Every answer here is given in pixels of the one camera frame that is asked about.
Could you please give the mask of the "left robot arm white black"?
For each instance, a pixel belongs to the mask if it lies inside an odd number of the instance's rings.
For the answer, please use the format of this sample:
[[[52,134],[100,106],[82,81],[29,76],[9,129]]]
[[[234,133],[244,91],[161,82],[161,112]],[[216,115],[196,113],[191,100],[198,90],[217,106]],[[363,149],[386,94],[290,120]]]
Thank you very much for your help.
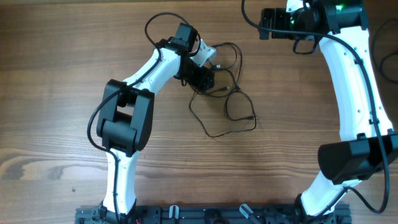
[[[109,163],[102,208],[111,221],[125,223],[134,212],[137,159],[152,131],[156,94],[171,78],[199,92],[213,88],[214,73],[204,64],[215,53],[193,26],[181,23],[173,37],[154,45],[152,57],[134,75],[107,82],[96,133]]]

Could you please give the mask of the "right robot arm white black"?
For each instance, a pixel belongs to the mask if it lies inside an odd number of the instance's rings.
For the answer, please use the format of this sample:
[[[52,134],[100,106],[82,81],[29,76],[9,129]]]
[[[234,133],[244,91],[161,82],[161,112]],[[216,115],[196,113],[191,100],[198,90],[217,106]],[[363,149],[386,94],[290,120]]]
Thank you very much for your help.
[[[373,174],[383,172],[382,213],[389,200],[389,164],[397,159],[397,134],[377,89],[369,52],[369,22],[362,1],[288,1],[265,8],[260,37],[313,42],[330,70],[340,116],[340,141],[318,150],[320,171],[298,195],[289,214],[294,223],[342,221],[338,202]]]

